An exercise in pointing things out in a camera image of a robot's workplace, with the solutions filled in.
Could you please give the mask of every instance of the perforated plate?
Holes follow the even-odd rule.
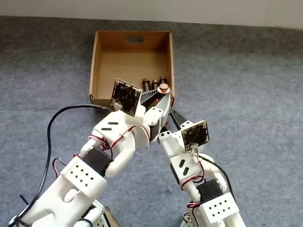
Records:
[[[107,186],[106,180],[78,157],[74,157],[61,174],[90,198]]]
[[[203,203],[201,207],[210,223],[218,222],[239,212],[239,208],[230,192]]]

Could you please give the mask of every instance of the black cable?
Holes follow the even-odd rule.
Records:
[[[195,210],[197,207],[199,207],[199,206],[200,206],[200,204],[199,204],[199,205],[196,205],[196,206],[191,210],[191,212],[192,212],[192,214],[193,214],[193,217],[194,217],[194,219],[195,219],[195,222],[196,222],[196,224],[197,224],[197,227],[199,227],[199,224],[198,224],[198,222],[197,222],[197,219],[196,219],[194,210]]]
[[[26,205],[29,204],[28,201],[24,198],[23,195],[20,194],[19,197],[23,200],[23,202],[24,202]]]
[[[79,221],[85,221],[85,222],[89,223],[90,227],[93,227],[93,223],[90,220],[86,219],[86,218],[82,218]]]
[[[217,167],[218,169],[221,170],[221,172],[224,174],[225,179],[226,179],[226,181],[227,181],[229,191],[231,192],[231,194],[232,194],[232,196],[233,196],[233,199],[236,201],[236,198],[235,198],[235,196],[234,196],[234,194],[233,194],[233,191],[232,191],[232,184],[231,184],[231,182],[230,182],[230,180],[229,180],[229,178],[228,178],[227,173],[226,173],[218,164],[216,164],[215,162],[212,162],[211,160],[209,160],[209,159],[207,159],[207,158],[205,158],[205,157],[202,157],[201,155],[198,155],[198,156],[199,156],[200,158],[202,158],[204,161],[209,162],[210,164],[214,165],[215,167]]]
[[[23,218],[24,215],[26,215],[26,213],[33,207],[34,203],[38,200],[38,198],[39,198],[39,196],[42,192],[42,189],[43,189],[45,181],[46,181],[48,167],[49,167],[49,164],[50,164],[50,161],[51,161],[51,155],[52,155],[51,127],[52,127],[52,124],[53,124],[54,120],[62,112],[66,111],[66,110],[70,110],[70,109],[77,109],[77,108],[94,108],[94,109],[99,109],[99,110],[110,110],[109,108],[106,108],[106,107],[103,107],[103,106],[87,104],[87,105],[67,106],[67,107],[59,110],[57,113],[55,113],[55,115],[51,118],[51,120],[49,121],[48,126],[47,126],[48,152],[47,152],[45,169],[44,169],[44,172],[43,172],[42,180],[41,180],[40,186],[38,188],[38,191],[37,191],[36,195],[34,196],[34,198],[32,199],[32,201],[29,203],[29,205],[18,216],[15,217],[15,221],[12,224],[10,224],[8,227],[13,227],[16,224],[16,222],[21,221],[21,218]]]

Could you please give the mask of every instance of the metal cylinder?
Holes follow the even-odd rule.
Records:
[[[160,82],[160,84],[167,84],[166,77],[160,77],[159,82]]]
[[[152,89],[151,82],[145,78],[142,80],[143,91],[150,91]]]
[[[154,79],[154,80],[152,81],[152,83],[151,83],[151,88],[152,88],[153,90],[156,90],[156,89],[158,88],[158,86],[159,86],[159,81],[157,81],[156,79]]]
[[[160,94],[167,94],[170,92],[168,84],[160,84],[157,90]]]

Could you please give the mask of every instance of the wire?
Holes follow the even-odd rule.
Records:
[[[185,216],[190,216],[189,212],[188,211],[185,211],[183,214],[182,214],[182,218],[183,220],[188,223],[189,221],[185,219]]]
[[[232,191],[232,184],[231,184],[231,182],[230,182],[230,180],[229,180],[229,178],[228,178],[227,173],[226,173],[218,164],[216,164],[215,162],[212,162],[211,160],[209,160],[209,159],[207,159],[207,158],[205,158],[205,157],[202,157],[201,155],[198,155],[198,156],[199,156],[200,158],[202,158],[204,161],[206,161],[206,162],[208,162],[208,163],[214,165],[215,167],[217,167],[218,169],[221,170],[221,172],[223,173],[223,175],[225,176],[225,179],[226,179],[226,181],[227,181],[229,191],[231,192],[231,194],[232,194],[232,196],[233,196],[233,199],[236,201],[236,198],[235,198],[235,196],[234,196],[234,194],[233,194],[233,191]]]
[[[58,178],[58,176],[59,176],[59,173],[58,173],[57,168],[56,168],[56,161],[57,160],[59,160],[62,165],[66,166],[66,164],[62,162],[61,158],[57,157],[57,158],[53,159],[52,166],[53,166],[53,170],[56,174],[56,178]]]
[[[23,195],[20,194],[19,197],[23,200],[23,202],[24,202],[26,205],[29,204],[28,201],[26,200],[26,198],[24,198]]]
[[[111,158],[113,158],[113,150],[112,149],[110,149],[110,156],[111,156]]]
[[[67,107],[62,108],[61,110],[59,110],[58,112],[55,113],[55,115],[51,118],[51,120],[49,121],[48,126],[47,126],[48,152],[47,152],[45,169],[44,169],[44,172],[43,172],[42,180],[41,180],[40,186],[38,188],[38,191],[37,191],[36,195],[33,197],[33,199],[30,202],[30,204],[19,215],[17,215],[15,217],[15,221],[13,221],[13,223],[11,223],[9,225],[9,227],[13,227],[15,224],[17,224],[18,222],[22,221],[21,218],[23,218],[24,215],[26,215],[28,213],[28,211],[33,207],[34,203],[38,200],[38,198],[39,198],[39,196],[40,196],[40,194],[41,194],[41,192],[43,190],[43,187],[44,187],[44,184],[45,184],[45,181],[46,181],[46,177],[47,177],[48,167],[49,167],[49,164],[50,164],[50,161],[51,161],[51,155],[52,155],[51,127],[52,127],[52,124],[53,124],[54,120],[56,119],[56,117],[58,115],[60,115],[64,111],[70,110],[70,109],[77,109],[77,108],[93,108],[93,109],[99,109],[99,110],[110,110],[109,108],[106,108],[106,107],[90,104],[90,105],[72,105],[72,106],[67,106]]]
[[[93,223],[90,220],[86,219],[86,218],[82,218],[79,221],[85,221],[85,222],[89,223],[90,227],[93,227]]]
[[[181,185],[181,190],[183,191],[183,187],[184,187],[184,185],[186,185],[188,182],[190,182],[191,180],[195,180],[195,179],[197,179],[197,178],[204,178],[204,174],[203,175],[201,175],[201,174],[196,174],[196,175],[192,175],[191,177],[189,177],[188,179],[186,179],[183,183],[182,183],[182,185]]]
[[[127,133],[127,132],[129,132],[129,131],[131,131],[134,127],[140,127],[141,129],[143,129],[144,130],[144,132],[145,132],[145,135],[146,135],[146,138],[147,138],[147,140],[148,140],[148,150],[150,149],[150,145],[151,145],[151,141],[150,141],[150,137],[149,137],[149,135],[148,135],[148,132],[147,132],[147,130],[143,127],[143,126],[140,126],[140,125],[133,125],[133,126],[131,126],[131,127],[129,127],[126,131],[124,131],[119,137],[118,137],[118,139],[116,139],[111,145],[109,145],[109,143],[108,143],[108,141],[105,139],[105,138],[102,138],[102,137],[99,137],[99,136],[96,136],[96,135],[93,135],[93,134],[91,134],[90,136],[89,136],[89,138],[91,139],[91,138],[94,138],[94,139],[97,139],[97,140],[100,140],[100,141],[102,141],[103,143],[101,144],[101,147],[102,147],[102,149],[103,150],[111,150],[111,154],[113,153],[112,152],[112,148],[124,137],[124,135]]]
[[[195,210],[197,207],[199,207],[199,206],[200,206],[200,204],[199,204],[199,205],[196,205],[196,206],[191,210],[191,212],[192,212],[192,214],[193,214],[193,217],[194,217],[194,219],[195,219],[195,222],[196,222],[196,224],[197,224],[197,227],[199,227],[199,224],[198,224],[198,222],[197,222],[197,219],[196,219],[194,210]]]

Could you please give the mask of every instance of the box handle hole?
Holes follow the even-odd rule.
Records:
[[[129,44],[141,44],[144,42],[144,38],[140,35],[130,35],[125,38],[125,41]]]

